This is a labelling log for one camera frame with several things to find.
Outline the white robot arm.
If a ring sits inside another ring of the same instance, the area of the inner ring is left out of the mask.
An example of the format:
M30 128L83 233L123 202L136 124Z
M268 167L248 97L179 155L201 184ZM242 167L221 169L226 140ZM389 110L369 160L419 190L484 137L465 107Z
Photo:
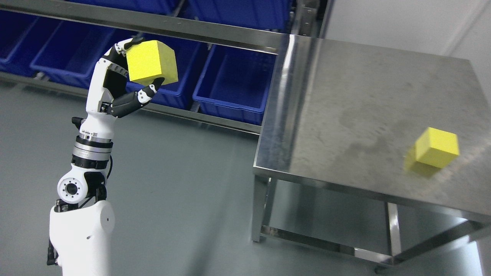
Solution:
M49 214L47 265L64 276L110 276L110 240L115 227L107 201L112 169L110 139L79 135L71 169L60 178L58 199Z

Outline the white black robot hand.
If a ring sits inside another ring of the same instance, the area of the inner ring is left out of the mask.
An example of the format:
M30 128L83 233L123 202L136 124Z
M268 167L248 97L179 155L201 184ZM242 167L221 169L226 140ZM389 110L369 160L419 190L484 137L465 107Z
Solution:
M158 77L137 92L126 91L127 51L144 40L132 37L117 42L95 63L86 101L87 117L79 126L80 138L97 143L112 140L116 119L148 105L163 85L164 77Z

